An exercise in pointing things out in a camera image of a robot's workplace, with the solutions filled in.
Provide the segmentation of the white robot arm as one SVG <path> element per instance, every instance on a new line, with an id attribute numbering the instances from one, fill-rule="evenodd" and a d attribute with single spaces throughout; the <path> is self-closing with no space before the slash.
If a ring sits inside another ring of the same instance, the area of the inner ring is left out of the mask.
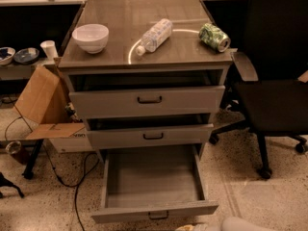
<path id="1" fill-rule="evenodd" d="M 230 217 L 226 218 L 220 225 L 209 226 L 205 223 L 197 225 L 187 224 L 176 228 L 174 231 L 274 231 L 266 227 L 262 227 L 242 218 Z"/>

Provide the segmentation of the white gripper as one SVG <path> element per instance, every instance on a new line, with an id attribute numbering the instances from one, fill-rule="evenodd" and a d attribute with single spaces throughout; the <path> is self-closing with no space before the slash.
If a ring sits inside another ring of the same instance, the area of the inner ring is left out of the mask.
<path id="1" fill-rule="evenodd" d="M 174 231 L 221 231 L 217 225 L 211 226 L 206 223 L 199 223 L 196 226 L 191 224 L 183 225 L 176 228 Z"/>

